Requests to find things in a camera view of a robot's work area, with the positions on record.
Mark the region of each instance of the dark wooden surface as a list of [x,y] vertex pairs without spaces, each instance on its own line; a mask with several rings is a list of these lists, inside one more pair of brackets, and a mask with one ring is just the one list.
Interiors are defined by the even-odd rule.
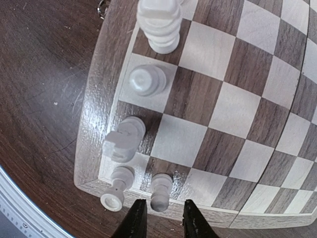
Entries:
[[219,80],[179,67],[164,113],[208,126],[221,84]]
[[170,198],[177,199],[181,192],[180,187],[182,188],[184,185],[190,172],[190,168],[183,165],[176,165],[169,161],[161,160],[155,157],[150,157],[149,160],[150,161],[145,172],[146,175],[142,180],[141,190],[145,192],[151,192],[151,178],[158,173],[162,173],[163,171],[164,174],[170,175],[174,180],[177,181],[178,184],[181,184],[181,186],[173,186],[170,193]]
[[[97,1],[3,0],[0,7],[0,165],[75,237],[110,237],[126,214],[105,212],[73,184],[84,88],[102,21]],[[284,230],[215,229],[222,238],[313,238],[317,223]],[[148,217],[148,237],[182,237]]]

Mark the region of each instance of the wooden table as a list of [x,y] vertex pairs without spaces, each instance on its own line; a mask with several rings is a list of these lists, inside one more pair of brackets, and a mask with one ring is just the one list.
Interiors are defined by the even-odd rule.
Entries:
[[[110,14],[122,3],[114,1]],[[127,212],[105,212],[99,198],[73,182],[83,93],[102,23],[97,4],[5,0],[0,8],[0,165],[36,205],[78,238],[110,237]],[[314,238],[316,224],[215,231],[222,238]],[[148,235],[182,237],[183,227],[149,215]]]

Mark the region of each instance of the white chess piece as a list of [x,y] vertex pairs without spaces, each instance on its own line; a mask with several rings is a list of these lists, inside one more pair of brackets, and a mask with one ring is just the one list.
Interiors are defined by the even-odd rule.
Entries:
[[127,117],[111,131],[103,143],[103,154],[119,163],[129,162],[135,155],[146,128],[137,117]]
[[163,212],[168,208],[169,195],[172,191],[173,180],[167,174],[157,174],[151,181],[151,207],[156,212]]
[[154,65],[141,65],[130,74],[129,83],[139,96],[149,97],[163,91],[166,86],[166,75]]
[[138,3],[137,21],[151,48],[159,54],[169,54],[179,44],[182,22],[179,1],[140,0]]
[[101,196],[101,204],[112,212],[120,211],[124,202],[123,192],[132,187],[133,181],[134,174],[129,168],[115,168],[111,174],[112,186]]

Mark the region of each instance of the wooden chessboard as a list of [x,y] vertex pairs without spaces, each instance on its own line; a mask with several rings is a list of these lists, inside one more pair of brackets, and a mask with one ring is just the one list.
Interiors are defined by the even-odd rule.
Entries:
[[[136,24],[137,1],[113,1],[96,45],[77,139],[75,184],[95,196],[118,163],[102,142],[127,116],[147,133],[125,206],[150,200],[151,177],[173,176],[169,209],[192,199],[210,225],[305,226],[317,217],[317,13],[307,0],[185,0],[180,44],[158,55]],[[165,90],[130,88],[160,67]]]

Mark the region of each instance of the white pawn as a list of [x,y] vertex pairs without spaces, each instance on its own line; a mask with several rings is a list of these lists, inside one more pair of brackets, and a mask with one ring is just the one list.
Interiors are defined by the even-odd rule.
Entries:
[[130,169],[127,167],[115,168],[111,174],[112,186],[101,196],[101,204],[112,212],[120,211],[124,202],[123,192],[132,187],[133,181],[134,174]]
[[169,195],[172,191],[173,180],[167,174],[157,174],[151,181],[151,207],[156,212],[163,212],[168,208]]
[[137,117],[127,117],[111,131],[103,143],[103,154],[118,163],[129,162],[135,155],[146,128]]
[[154,96],[163,91],[166,86],[166,75],[154,65],[141,65],[130,74],[131,88],[142,97]]
[[140,0],[137,21],[155,52],[169,54],[177,48],[182,22],[179,0]]

